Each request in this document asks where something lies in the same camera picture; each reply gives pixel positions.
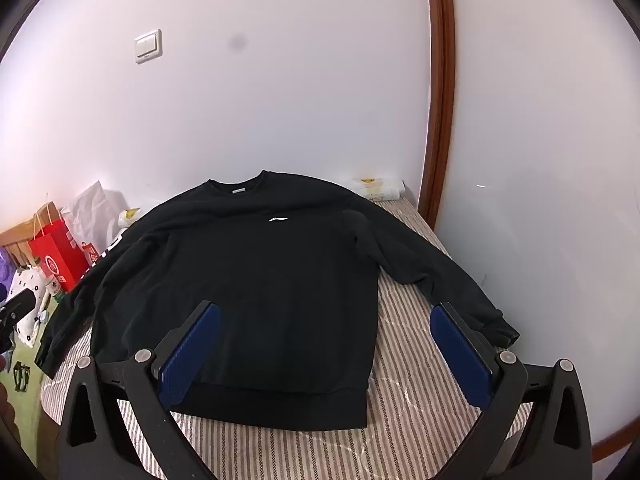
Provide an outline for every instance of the black sweatshirt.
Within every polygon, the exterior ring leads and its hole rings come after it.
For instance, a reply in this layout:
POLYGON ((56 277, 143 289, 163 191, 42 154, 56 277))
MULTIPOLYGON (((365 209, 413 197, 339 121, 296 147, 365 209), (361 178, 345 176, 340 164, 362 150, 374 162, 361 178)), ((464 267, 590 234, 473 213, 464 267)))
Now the black sweatshirt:
POLYGON ((99 364, 154 348, 201 300, 220 336, 172 410, 319 431, 364 428, 378 269, 449 301, 496 346, 518 333, 450 258, 381 207, 314 178, 209 180, 133 224, 51 317, 36 364, 53 377, 91 319, 99 364))

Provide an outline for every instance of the sweatshirt cuff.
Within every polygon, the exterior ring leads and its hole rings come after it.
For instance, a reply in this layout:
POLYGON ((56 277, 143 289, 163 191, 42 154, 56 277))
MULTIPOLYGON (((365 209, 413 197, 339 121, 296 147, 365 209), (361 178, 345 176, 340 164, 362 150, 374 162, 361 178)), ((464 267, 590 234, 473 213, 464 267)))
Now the sweatshirt cuff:
POLYGON ((480 332, 491 345, 499 348, 509 348, 520 337, 520 333, 507 323, 503 317, 487 323, 480 332))
POLYGON ((36 354, 34 362, 36 366, 42 370, 45 375, 50 379, 53 379, 60 367, 60 360, 56 358, 55 354, 50 351, 51 339, 40 341, 40 348, 36 354))

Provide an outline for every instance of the pillow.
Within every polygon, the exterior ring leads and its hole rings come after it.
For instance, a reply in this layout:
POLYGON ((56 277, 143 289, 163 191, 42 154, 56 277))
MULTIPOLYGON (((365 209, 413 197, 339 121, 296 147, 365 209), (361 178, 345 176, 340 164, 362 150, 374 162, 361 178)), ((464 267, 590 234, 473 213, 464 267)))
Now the pillow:
POLYGON ((22 292, 25 288, 30 288, 35 294, 36 306, 18 322, 15 330, 18 333, 20 341, 33 348, 38 336, 38 329, 40 328, 38 315, 41 310, 44 310, 47 300, 49 299, 49 293, 45 287, 44 280, 37 268, 22 270, 21 272, 20 270, 16 271, 14 280, 11 283, 11 288, 9 289, 9 299, 22 292))

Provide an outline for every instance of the wooden door frame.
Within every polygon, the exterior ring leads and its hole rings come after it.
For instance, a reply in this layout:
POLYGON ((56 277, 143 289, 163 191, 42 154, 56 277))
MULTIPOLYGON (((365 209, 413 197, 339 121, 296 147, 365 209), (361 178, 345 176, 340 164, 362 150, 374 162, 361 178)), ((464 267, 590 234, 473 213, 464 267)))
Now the wooden door frame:
POLYGON ((429 0, 431 87, 427 143, 418 213, 435 227, 449 157, 456 84, 456 23, 453 0, 429 0))

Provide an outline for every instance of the purple fabric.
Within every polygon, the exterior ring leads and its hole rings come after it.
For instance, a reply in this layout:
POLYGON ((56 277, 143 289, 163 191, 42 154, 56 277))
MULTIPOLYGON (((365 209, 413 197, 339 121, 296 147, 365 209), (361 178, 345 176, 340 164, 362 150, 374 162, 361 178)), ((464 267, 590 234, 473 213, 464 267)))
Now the purple fabric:
POLYGON ((4 247, 0 247, 0 285, 4 286, 0 286, 0 294, 3 288, 6 290, 6 294, 9 293, 14 274, 14 261, 11 259, 11 256, 9 256, 7 250, 4 247))

